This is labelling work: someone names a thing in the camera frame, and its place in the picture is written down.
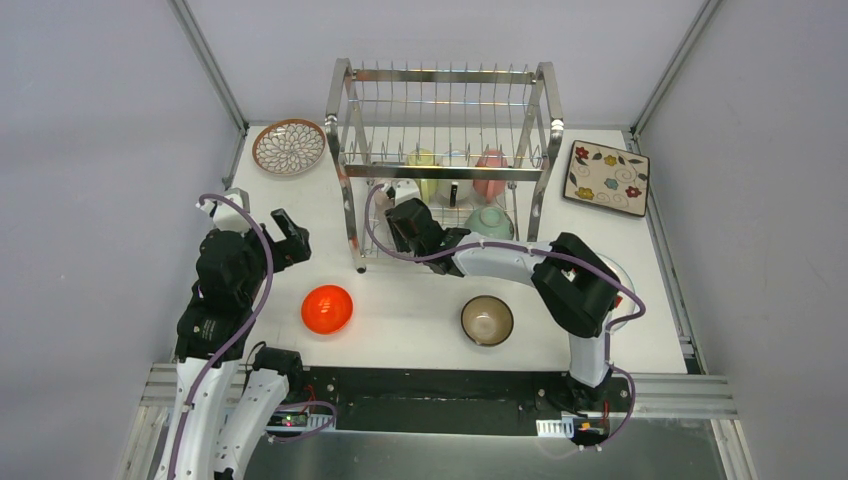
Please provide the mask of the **white ribbed mug black rim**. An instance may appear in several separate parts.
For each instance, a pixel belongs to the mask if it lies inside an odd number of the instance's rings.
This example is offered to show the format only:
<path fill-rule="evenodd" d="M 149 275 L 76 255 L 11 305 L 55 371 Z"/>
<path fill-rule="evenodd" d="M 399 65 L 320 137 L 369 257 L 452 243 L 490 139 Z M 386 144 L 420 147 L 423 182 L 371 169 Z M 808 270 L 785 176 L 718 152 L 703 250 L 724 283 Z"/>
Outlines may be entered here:
<path fill-rule="evenodd" d="M 468 167 L 468 156 L 464 150 L 450 150 L 442 155 L 441 165 L 443 167 Z M 450 208 L 456 207 L 460 202 L 469 197 L 473 190 L 471 179 L 439 179 L 437 183 L 437 194 L 443 203 Z"/>

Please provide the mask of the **orange plastic bowl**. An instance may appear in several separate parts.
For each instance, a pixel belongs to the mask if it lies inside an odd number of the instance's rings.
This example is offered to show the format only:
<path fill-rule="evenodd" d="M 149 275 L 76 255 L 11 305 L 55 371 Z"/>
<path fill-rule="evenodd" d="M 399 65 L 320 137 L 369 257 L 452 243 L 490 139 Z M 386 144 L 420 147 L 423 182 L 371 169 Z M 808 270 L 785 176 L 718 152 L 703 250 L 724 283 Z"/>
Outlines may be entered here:
<path fill-rule="evenodd" d="M 349 323 L 353 311 L 353 299 L 344 288 L 321 285 L 305 296 L 300 313 L 308 330 L 319 335 L 331 335 Z"/>

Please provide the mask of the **mint green bowl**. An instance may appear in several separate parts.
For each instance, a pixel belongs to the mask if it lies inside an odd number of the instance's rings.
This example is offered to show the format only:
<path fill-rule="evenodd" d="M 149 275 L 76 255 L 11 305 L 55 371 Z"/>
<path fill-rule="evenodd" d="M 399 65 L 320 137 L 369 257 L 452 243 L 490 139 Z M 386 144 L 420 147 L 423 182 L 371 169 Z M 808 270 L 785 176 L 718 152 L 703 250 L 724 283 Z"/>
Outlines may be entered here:
<path fill-rule="evenodd" d="M 505 210 L 497 206 L 475 209 L 465 220 L 464 227 L 480 235 L 500 240 L 513 240 L 514 224 Z"/>

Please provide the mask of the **pink mug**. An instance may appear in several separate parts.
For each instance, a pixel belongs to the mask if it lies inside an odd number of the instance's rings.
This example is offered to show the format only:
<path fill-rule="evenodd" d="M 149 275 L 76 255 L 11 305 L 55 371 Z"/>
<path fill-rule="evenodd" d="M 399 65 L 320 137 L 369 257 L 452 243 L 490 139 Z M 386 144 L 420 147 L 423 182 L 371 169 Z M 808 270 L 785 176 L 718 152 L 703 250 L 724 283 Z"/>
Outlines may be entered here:
<path fill-rule="evenodd" d="M 498 149 L 486 150 L 480 155 L 475 164 L 477 169 L 503 169 L 508 166 L 509 163 L 505 154 Z M 492 204 L 504 193 L 506 181 L 492 174 L 485 178 L 474 179 L 472 181 L 472 188 L 486 204 Z"/>

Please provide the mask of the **beige bowl dark rim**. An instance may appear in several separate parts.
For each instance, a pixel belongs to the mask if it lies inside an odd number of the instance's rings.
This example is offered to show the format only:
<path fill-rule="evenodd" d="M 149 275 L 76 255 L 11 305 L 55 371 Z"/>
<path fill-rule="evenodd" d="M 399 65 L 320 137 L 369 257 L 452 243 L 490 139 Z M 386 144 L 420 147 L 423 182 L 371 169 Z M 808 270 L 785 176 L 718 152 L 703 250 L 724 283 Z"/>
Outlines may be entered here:
<path fill-rule="evenodd" d="M 514 315 L 506 302 L 479 295 L 465 303 L 460 314 L 465 335 L 475 344 L 494 347 L 505 342 L 514 329 Z"/>

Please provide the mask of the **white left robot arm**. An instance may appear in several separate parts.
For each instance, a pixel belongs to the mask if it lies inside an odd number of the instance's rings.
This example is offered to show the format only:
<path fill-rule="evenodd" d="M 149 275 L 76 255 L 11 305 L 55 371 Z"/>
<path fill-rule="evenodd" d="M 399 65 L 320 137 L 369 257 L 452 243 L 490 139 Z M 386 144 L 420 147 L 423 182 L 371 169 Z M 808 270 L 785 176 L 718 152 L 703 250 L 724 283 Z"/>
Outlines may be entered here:
<path fill-rule="evenodd" d="M 263 281 L 311 257 L 308 231 L 284 209 L 271 216 L 285 235 L 280 241 L 243 221 L 211 230 L 200 245 L 198 278 L 177 323 L 175 407 L 158 479 L 243 478 L 272 413 L 304 394 L 299 353 L 262 347 L 235 409 L 225 412 Z"/>

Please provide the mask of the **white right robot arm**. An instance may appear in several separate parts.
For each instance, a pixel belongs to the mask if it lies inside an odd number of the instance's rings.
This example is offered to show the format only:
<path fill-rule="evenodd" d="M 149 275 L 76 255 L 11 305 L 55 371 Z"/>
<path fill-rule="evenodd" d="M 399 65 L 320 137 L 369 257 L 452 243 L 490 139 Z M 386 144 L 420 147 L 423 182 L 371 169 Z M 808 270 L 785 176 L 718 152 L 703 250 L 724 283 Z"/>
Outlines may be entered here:
<path fill-rule="evenodd" d="M 619 296 L 629 286 L 573 233 L 548 243 L 487 237 L 467 228 L 444 228 L 419 199 L 385 213 L 398 250 L 440 275 L 489 277 L 535 289 L 555 323 L 569 335 L 569 400 L 583 410 L 607 397 L 604 334 Z"/>

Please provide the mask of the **stainless steel dish rack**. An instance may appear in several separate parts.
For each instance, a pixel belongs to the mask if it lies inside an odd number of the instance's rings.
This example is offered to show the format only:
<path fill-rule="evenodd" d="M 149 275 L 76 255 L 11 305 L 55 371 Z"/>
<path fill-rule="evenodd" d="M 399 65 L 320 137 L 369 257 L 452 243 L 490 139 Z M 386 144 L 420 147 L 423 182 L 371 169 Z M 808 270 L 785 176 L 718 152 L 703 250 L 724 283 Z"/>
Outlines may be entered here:
<path fill-rule="evenodd" d="M 381 180 L 506 181 L 496 203 L 518 240 L 539 235 L 545 192 L 564 137 L 555 67 L 338 59 L 324 131 L 342 193 L 346 241 L 357 272 L 380 253 L 367 236 L 379 223 L 364 197 Z M 501 150 L 503 169 L 477 169 L 480 155 Z M 468 167 L 443 167 L 442 155 L 464 150 Z"/>

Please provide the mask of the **brown floral round plate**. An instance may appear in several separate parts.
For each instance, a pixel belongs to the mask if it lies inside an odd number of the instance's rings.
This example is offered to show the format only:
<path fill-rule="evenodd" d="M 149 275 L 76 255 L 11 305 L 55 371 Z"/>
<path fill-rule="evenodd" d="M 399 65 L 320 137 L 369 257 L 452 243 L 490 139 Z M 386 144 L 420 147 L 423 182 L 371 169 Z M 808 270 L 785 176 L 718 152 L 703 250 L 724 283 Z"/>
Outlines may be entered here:
<path fill-rule="evenodd" d="M 304 119 L 287 119 L 265 127 L 254 140 L 254 163 L 266 173 L 291 177 L 314 168 L 327 144 L 322 127 Z"/>

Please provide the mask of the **square floral plate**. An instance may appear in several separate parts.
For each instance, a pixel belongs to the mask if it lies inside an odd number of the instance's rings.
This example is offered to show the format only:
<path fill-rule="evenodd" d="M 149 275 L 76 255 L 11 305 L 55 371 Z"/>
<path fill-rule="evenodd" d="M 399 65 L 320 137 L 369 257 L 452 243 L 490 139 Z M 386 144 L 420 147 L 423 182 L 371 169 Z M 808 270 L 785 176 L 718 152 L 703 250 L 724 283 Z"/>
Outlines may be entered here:
<path fill-rule="evenodd" d="M 572 143 L 563 198 L 633 217 L 644 217 L 650 192 L 650 158 L 583 140 Z"/>

